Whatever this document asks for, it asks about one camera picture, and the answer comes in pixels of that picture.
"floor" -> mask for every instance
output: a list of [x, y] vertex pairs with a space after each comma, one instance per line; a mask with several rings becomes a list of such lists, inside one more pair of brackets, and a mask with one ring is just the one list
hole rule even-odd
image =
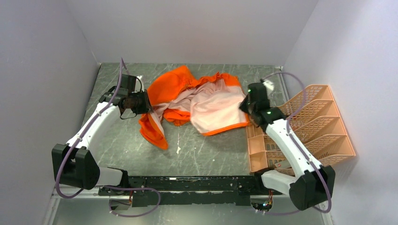
[[[157, 77], [181, 64], [127, 64], [132, 75], [142, 75], [148, 87]], [[188, 64], [191, 73], [200, 78], [217, 72], [238, 76], [244, 91], [247, 85], [274, 72], [273, 66]], [[103, 63], [92, 91], [84, 121], [91, 116], [100, 96], [116, 85], [118, 63]], [[275, 90], [269, 98], [272, 105], [285, 101], [279, 76], [270, 78]], [[139, 133], [139, 116], [118, 120], [108, 130], [97, 149], [90, 150], [100, 166], [127, 170], [129, 175], [247, 175], [247, 139], [244, 128], [204, 137], [190, 123], [180, 127], [163, 121], [162, 126], [169, 144], [161, 150], [146, 141]]]

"beige plastic organizer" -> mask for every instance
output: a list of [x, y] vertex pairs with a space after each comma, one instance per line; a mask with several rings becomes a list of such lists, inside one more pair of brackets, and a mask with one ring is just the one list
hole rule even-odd
[[[336, 102], [327, 85], [306, 88], [306, 101], [301, 111], [291, 119], [291, 127], [305, 147], [323, 165], [335, 165], [355, 156]], [[279, 106], [285, 115], [296, 111], [302, 102], [300, 92]], [[286, 160], [275, 142], [254, 124], [246, 127], [251, 172], [272, 167]], [[294, 176], [291, 168], [277, 169]]]

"orange cloth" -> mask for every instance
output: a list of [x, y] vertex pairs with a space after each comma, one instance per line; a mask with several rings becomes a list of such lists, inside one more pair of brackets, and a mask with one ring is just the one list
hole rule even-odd
[[181, 66], [157, 78], [147, 91], [154, 112], [142, 115], [140, 133], [161, 149], [168, 148], [162, 118], [176, 126], [191, 120], [203, 135], [249, 124], [247, 116], [238, 108], [245, 97], [240, 83], [226, 73], [197, 80], [187, 66]]

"purple cable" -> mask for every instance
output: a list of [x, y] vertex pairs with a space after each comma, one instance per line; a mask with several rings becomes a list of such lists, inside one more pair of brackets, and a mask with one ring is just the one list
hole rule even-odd
[[62, 175], [62, 171], [63, 168], [65, 167], [66, 161], [68, 160], [69, 156], [72, 153], [72, 150], [77, 146], [77, 144], [80, 142], [80, 139], [84, 137], [84, 135], [87, 133], [87, 131], [90, 129], [90, 127], [93, 125], [93, 123], [95, 122], [95, 120], [100, 116], [100, 114], [102, 114], [113, 102], [113, 99], [115, 98], [117, 92], [119, 91], [120, 88], [120, 84], [122, 82], [122, 70], [123, 67], [126, 69], [127, 74], [130, 75], [129, 71], [127, 70], [126, 65], [124, 64], [123, 58], [121, 58], [120, 60], [120, 71], [119, 71], [119, 79], [117, 81], [117, 86], [115, 89], [115, 93], [113, 94], [113, 96], [111, 97], [110, 101], [108, 102], [108, 104], [102, 108], [88, 123], [87, 126], [83, 129], [82, 133], [79, 135], [79, 137], [76, 139], [76, 141], [71, 145], [71, 147], [69, 148], [68, 152], [66, 153], [65, 157], [63, 158], [63, 161], [61, 163], [61, 166], [58, 170], [57, 173], [57, 177], [55, 179], [55, 189], [57, 190], [57, 193], [59, 196], [61, 196], [62, 198], [74, 198], [76, 197], [80, 192], [83, 191], [83, 188], [78, 190], [76, 193], [74, 193], [73, 195], [67, 196], [64, 193], [61, 192], [60, 189], [60, 179], [61, 179], [61, 175]]
[[[306, 104], [306, 88], [305, 88], [303, 82], [302, 82], [297, 76], [295, 76], [294, 74], [288, 73], [288, 72], [277, 72], [277, 73], [272, 73], [272, 74], [266, 76], [266, 77], [264, 78], [264, 80], [266, 80], [266, 79], [268, 79], [270, 76], [273, 76], [273, 75], [276, 75], [276, 74], [289, 75], [289, 76], [293, 77], [293, 78], [300, 84], [301, 89], [303, 90], [303, 100], [301, 101], [300, 107], [286, 119], [286, 120], [287, 120], [287, 123], [286, 123], [286, 132], [289, 133], [289, 129], [290, 129], [290, 126], [289, 126], [290, 120], [292, 119], [293, 116], [297, 115], [297, 114], [300, 112], [300, 110], [304, 107], [304, 105]], [[316, 209], [316, 210], [318, 210], [319, 212], [322, 212], [322, 213], [328, 213], [328, 212], [330, 212], [330, 210], [332, 209], [332, 198], [331, 198], [331, 196], [330, 196], [330, 191], [329, 191], [328, 185], [326, 184], [325, 179], [322, 177], [321, 173], [320, 173], [319, 170], [316, 168], [315, 164], [314, 164], [312, 161], [310, 161], [310, 157], [304, 152], [304, 150], [301, 148], [301, 146], [299, 145], [299, 143], [297, 143], [297, 141], [294, 139], [293, 135], [292, 135], [292, 134], [289, 134], [289, 137], [291, 138], [291, 140], [293, 141], [293, 143], [297, 146], [298, 150], [300, 150], [300, 152], [301, 152], [301, 154], [304, 156], [304, 158], [305, 158], [307, 161], [309, 161], [310, 165], [314, 168], [316, 174], [318, 175], [319, 179], [321, 180], [321, 183], [322, 183], [322, 185], [323, 185], [323, 188], [325, 188], [326, 196], [327, 196], [327, 198], [328, 198], [328, 208], [327, 208], [326, 210], [321, 210], [321, 209], [319, 209], [319, 208], [317, 208], [317, 207], [315, 207], [315, 206], [313, 206], [313, 208]], [[300, 212], [300, 210], [293, 211], [293, 212], [286, 212], [286, 213], [270, 213], [270, 212], [266, 212], [266, 214], [275, 215], [275, 216], [286, 216], [286, 215], [291, 215], [291, 214], [294, 214], [294, 213], [297, 213], [297, 212]]]
[[105, 188], [109, 188], [109, 189], [114, 189], [114, 190], [121, 190], [121, 191], [144, 191], [144, 190], [154, 191], [158, 195], [158, 202], [156, 203], [155, 207], [153, 207], [148, 212], [144, 212], [144, 213], [141, 213], [141, 214], [138, 214], [138, 215], [124, 215], [124, 214], [115, 213], [112, 210], [111, 202], [109, 201], [109, 213], [112, 213], [113, 215], [115, 215], [117, 217], [135, 218], [135, 217], [145, 216], [145, 215], [148, 215], [149, 213], [155, 211], [159, 207], [159, 205], [161, 203], [161, 193], [158, 190], [150, 188], [150, 187], [147, 187], [147, 188], [146, 187], [143, 187], [143, 188], [142, 187], [141, 188], [123, 188], [123, 187], [113, 187], [113, 186], [104, 186], [104, 187]]

